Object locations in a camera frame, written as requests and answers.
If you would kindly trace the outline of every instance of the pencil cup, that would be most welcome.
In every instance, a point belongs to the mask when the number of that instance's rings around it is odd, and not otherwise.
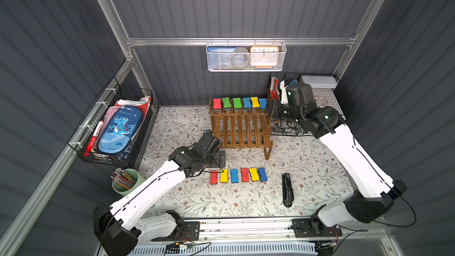
[[[128,169],[125,169],[125,171],[133,179],[133,181],[136,182],[136,184],[134,184],[134,186],[128,190],[127,188],[123,188],[121,185],[118,185],[117,183],[112,182],[112,189],[114,189],[114,191],[116,191],[117,193],[119,193],[122,196],[128,195],[129,193],[131,193],[134,189],[139,187],[145,181],[144,177],[142,177],[141,174],[139,174],[139,172],[137,172],[136,170],[128,168]]]

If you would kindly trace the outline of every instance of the clock face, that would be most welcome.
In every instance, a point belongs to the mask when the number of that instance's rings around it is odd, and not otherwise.
[[[275,46],[253,46],[250,48],[252,66],[275,66],[279,48]]]

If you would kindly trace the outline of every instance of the dinosaur cartoon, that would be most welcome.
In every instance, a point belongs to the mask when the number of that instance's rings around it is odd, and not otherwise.
[[[117,124],[112,132],[112,134],[114,134],[114,132],[116,132],[118,136],[122,136],[122,134],[129,134],[131,133],[131,130],[128,130],[127,129],[127,123],[128,123],[129,119],[128,118],[125,118],[123,116],[115,116],[114,117],[114,122]]]

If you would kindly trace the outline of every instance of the robotic arm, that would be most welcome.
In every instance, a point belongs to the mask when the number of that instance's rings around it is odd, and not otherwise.
[[[319,138],[337,156],[358,188],[344,200],[320,207],[311,216],[311,231],[321,235],[338,223],[352,219],[368,223],[387,212],[406,185],[378,167],[335,109],[316,106],[310,85],[295,83],[282,85],[281,89],[287,100],[271,101],[267,105],[269,116],[298,123],[302,130]],[[157,217],[140,217],[173,186],[185,178],[199,176],[205,167],[217,163],[221,141],[205,130],[190,147],[177,148],[155,174],[129,195],[109,207],[101,204],[94,210],[95,235],[109,256],[125,256],[137,244],[157,237],[175,240],[181,236],[185,222],[173,210]]]
[[[221,141],[205,130],[201,139],[174,150],[161,168],[127,196],[93,213],[95,235],[109,256],[127,255],[140,243],[157,237],[175,240],[182,234],[184,221],[173,210],[141,219],[159,198],[185,178],[199,176],[205,167],[218,163]]]
[[[320,207],[311,216],[311,230],[321,235],[330,227],[356,219],[369,223],[383,215],[406,190],[372,160],[352,135],[344,119],[332,107],[319,108],[309,84],[284,85],[287,104],[273,100],[267,105],[271,118],[298,123],[302,130],[319,138],[339,159],[354,180],[357,190],[344,200]]]

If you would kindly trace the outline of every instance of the blue eraser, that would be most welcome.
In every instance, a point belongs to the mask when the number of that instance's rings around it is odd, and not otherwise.
[[[264,167],[258,168],[258,173],[259,173],[259,178],[261,179],[261,182],[265,182],[268,180],[267,175],[265,175]]]
[[[261,110],[265,110],[267,108],[267,99],[265,98],[259,99],[259,104],[261,105]]]
[[[243,107],[245,109],[251,109],[253,106],[251,105],[251,99],[248,98],[243,98]]]
[[[231,182],[238,183],[238,170],[237,169],[231,169]]]

